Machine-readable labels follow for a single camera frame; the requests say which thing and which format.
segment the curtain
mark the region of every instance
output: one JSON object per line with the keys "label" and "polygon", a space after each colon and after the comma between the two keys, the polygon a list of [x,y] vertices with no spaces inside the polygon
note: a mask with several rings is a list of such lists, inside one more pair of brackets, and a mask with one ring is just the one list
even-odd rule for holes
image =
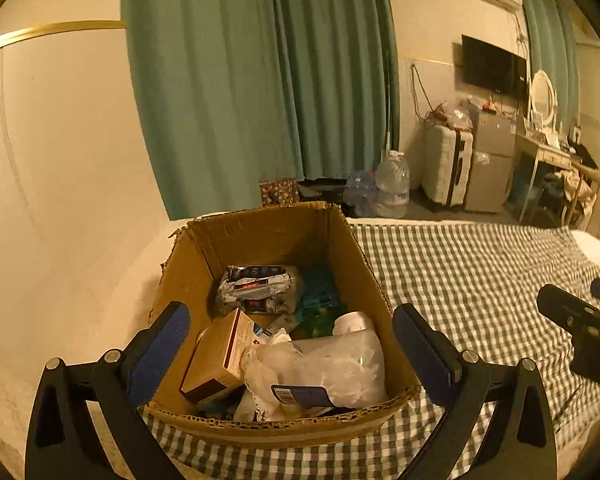
{"label": "curtain", "polygon": [[532,74],[544,70],[557,96],[556,128],[568,131],[580,111],[576,43],[569,11],[556,0],[522,0],[529,34]]}
{"label": "curtain", "polygon": [[264,180],[372,170],[398,132],[389,0],[122,0],[122,15],[171,219],[258,206]]}

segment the open cardboard box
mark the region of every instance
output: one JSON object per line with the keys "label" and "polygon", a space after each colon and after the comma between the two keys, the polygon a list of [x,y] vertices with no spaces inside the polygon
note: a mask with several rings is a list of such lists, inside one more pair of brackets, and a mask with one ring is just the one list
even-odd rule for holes
{"label": "open cardboard box", "polygon": [[[180,386],[198,333],[211,322],[216,287],[228,265],[328,263],[349,311],[361,310],[374,322],[382,343],[390,400],[346,415],[291,422],[231,422],[195,416]],[[149,412],[195,438],[263,449],[341,442],[376,430],[419,389],[416,375],[392,330],[392,314],[366,258],[340,209],[323,202],[258,208],[190,222],[177,235],[164,266],[150,320],[171,301],[191,314],[189,335],[165,374]]]}

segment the television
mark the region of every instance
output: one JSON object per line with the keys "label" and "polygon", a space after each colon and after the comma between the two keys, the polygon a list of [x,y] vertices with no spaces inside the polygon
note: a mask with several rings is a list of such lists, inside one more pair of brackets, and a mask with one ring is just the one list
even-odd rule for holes
{"label": "television", "polygon": [[526,60],[499,46],[462,35],[465,83],[507,95],[526,105]]}

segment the silver bolt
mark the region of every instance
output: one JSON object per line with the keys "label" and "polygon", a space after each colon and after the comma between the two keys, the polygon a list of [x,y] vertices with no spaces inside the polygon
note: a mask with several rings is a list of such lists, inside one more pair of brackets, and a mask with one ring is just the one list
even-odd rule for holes
{"label": "silver bolt", "polygon": [[465,350],[461,353],[462,359],[467,361],[468,363],[477,363],[480,356],[475,353],[473,350]]}
{"label": "silver bolt", "polygon": [[107,363],[115,363],[120,359],[120,350],[109,350],[106,354],[104,354],[104,360]]}
{"label": "silver bolt", "polygon": [[55,370],[60,366],[60,359],[58,359],[57,357],[53,357],[46,362],[45,366],[47,370]]}
{"label": "silver bolt", "polygon": [[525,357],[524,359],[522,359],[522,365],[523,365],[523,367],[525,367],[530,372],[532,372],[532,371],[534,371],[536,369],[536,363],[533,362],[528,357]]}

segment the checkered cloth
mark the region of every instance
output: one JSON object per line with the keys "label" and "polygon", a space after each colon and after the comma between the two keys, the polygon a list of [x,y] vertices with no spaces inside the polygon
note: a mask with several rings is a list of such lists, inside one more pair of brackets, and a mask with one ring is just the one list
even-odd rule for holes
{"label": "checkered cloth", "polygon": [[[536,309],[536,295],[546,283],[600,308],[589,293],[600,269],[586,259],[567,228],[357,224],[352,229],[394,308],[413,303],[458,349],[473,349],[486,362],[536,361],[558,449],[600,413],[600,386],[569,371],[570,336]],[[493,403],[483,408],[452,477],[468,470],[493,408]],[[202,442],[147,413],[144,419],[165,452],[213,478],[344,480],[395,478],[442,413],[423,393],[373,434],[277,450]]]}

